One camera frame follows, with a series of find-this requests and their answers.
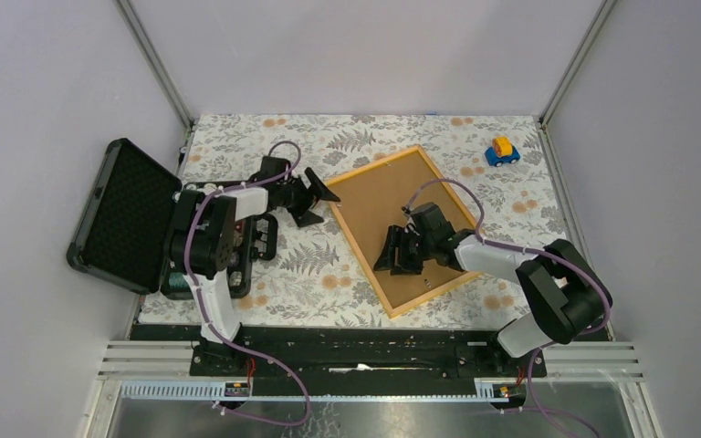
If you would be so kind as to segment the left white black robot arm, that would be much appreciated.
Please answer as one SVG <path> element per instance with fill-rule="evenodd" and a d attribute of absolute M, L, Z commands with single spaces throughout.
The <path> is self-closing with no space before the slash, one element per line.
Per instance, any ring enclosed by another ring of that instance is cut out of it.
<path fill-rule="evenodd" d="M 233 342 L 242 327 L 228 284 L 228 267 L 235 248 L 235 227 L 278 208 L 291 214 L 296 225 L 323 222 L 313 213 L 320 202 L 338 203 L 340 197 L 311 169 L 306 180 L 295 176 L 287 159 L 266 156 L 248 179 L 210 193 L 184 189 L 178 194 L 166 247 L 169 263 L 180 271 L 201 312 L 201 335 L 218 343 L 212 363 L 226 375 L 246 365 L 244 347 Z"/>

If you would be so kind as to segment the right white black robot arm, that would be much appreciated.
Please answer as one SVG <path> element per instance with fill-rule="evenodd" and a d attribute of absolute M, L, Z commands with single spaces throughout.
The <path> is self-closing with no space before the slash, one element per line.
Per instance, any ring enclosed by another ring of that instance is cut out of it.
<path fill-rule="evenodd" d="M 407 225 L 389 226 L 374 270 L 414 276 L 434 261 L 521 287 L 528 314 L 506 324 L 489 342 L 487 364 L 495 374 L 508 376 L 534 349 L 568 344 L 595 321 L 609 317 L 609 292 L 570 241 L 557 239 L 542 248 L 493 241 L 475 230 L 454 229 L 435 203 L 408 215 Z"/>

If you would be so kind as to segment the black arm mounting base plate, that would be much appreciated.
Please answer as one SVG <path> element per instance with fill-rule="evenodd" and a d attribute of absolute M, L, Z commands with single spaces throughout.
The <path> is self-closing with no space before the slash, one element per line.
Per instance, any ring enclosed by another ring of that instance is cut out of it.
<path fill-rule="evenodd" d="M 189 374 L 248 383 L 256 396 L 464 396 L 476 378 L 517 381 L 528 356 L 502 361 L 486 330 L 242 327 L 235 344 L 196 326 L 136 325 L 132 341 L 184 343 Z"/>

